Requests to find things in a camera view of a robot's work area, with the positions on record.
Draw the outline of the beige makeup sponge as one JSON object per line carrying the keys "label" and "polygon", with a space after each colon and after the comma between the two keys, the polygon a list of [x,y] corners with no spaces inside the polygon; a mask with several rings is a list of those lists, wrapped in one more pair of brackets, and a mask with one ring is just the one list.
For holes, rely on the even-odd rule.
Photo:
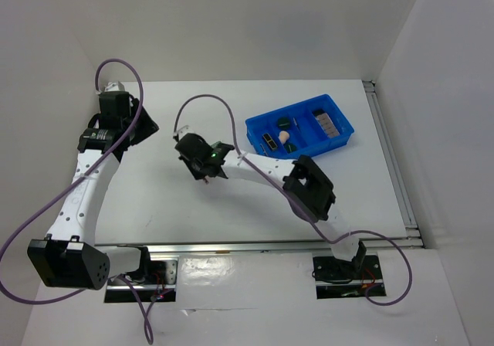
{"label": "beige makeup sponge", "polygon": [[278,136],[279,142],[284,145],[289,139],[290,134],[288,131],[280,131]]}

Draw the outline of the black square powder compact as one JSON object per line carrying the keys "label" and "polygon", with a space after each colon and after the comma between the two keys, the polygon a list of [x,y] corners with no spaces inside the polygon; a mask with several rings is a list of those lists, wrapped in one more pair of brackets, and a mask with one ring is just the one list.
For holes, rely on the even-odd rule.
{"label": "black square powder compact", "polygon": [[322,114],[325,114],[325,111],[324,111],[324,110],[322,110],[322,109],[317,109],[317,110],[314,110],[314,111],[313,111],[313,116],[314,116],[314,117],[320,116],[320,115],[322,115]]}

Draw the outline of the clear eyeshadow palette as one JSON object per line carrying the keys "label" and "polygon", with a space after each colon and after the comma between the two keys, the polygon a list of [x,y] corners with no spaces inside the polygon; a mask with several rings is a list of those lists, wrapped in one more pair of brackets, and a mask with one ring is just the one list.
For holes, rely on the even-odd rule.
{"label": "clear eyeshadow palette", "polygon": [[329,114],[326,111],[325,114],[322,114],[315,118],[328,138],[334,138],[340,135],[340,132],[338,131],[336,125],[331,120]]}

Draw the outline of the green gold mascara pen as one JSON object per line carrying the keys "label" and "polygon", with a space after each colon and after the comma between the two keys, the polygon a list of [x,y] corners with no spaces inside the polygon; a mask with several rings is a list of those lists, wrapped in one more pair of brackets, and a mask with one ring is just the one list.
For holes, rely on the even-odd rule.
{"label": "green gold mascara pen", "polygon": [[301,132],[301,129],[300,129],[300,126],[299,126],[299,124],[298,124],[298,121],[297,121],[297,119],[296,119],[295,117],[293,118],[293,123],[294,123],[294,125],[295,125],[296,129],[297,129],[300,133],[302,133],[302,132]]}

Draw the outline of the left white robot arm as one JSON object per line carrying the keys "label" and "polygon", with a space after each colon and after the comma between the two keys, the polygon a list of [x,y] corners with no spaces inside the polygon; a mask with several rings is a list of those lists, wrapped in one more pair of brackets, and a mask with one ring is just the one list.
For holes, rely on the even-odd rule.
{"label": "left white robot arm", "polygon": [[65,197],[56,221],[43,239],[30,242],[27,254],[48,287],[98,290],[113,276],[126,274],[135,283],[151,277],[152,264],[143,246],[95,246],[96,224],[112,177],[124,153],[158,126],[139,100],[120,82],[99,95],[100,111],[80,135],[76,187]]}

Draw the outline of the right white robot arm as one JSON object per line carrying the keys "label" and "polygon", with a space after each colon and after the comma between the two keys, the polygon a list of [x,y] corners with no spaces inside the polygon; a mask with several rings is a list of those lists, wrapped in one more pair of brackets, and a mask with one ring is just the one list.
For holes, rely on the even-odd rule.
{"label": "right white robot arm", "polygon": [[175,150],[196,180],[239,179],[281,191],[293,213],[330,244],[340,275],[353,278],[364,268],[365,245],[350,234],[337,206],[332,181],[309,156],[296,160],[237,151],[221,141],[210,145],[189,126],[174,132]]}

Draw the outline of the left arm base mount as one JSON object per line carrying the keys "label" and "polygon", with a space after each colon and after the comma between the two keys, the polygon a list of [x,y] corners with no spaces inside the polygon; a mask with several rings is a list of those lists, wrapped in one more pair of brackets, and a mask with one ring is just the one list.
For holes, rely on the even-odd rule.
{"label": "left arm base mount", "polygon": [[[137,292],[144,304],[151,302],[172,303],[176,301],[178,281],[178,258],[151,260],[146,263],[145,269],[134,273],[122,274]],[[105,289],[104,302],[106,304],[136,303],[131,289],[122,279],[108,281]]]}

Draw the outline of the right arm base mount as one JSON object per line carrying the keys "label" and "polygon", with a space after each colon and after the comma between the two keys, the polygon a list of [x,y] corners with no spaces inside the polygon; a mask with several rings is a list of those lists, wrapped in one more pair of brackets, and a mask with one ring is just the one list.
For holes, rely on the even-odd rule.
{"label": "right arm base mount", "polygon": [[367,255],[362,267],[352,273],[345,272],[332,256],[314,256],[312,278],[318,300],[365,297],[367,290],[370,297],[387,295],[377,254]]}

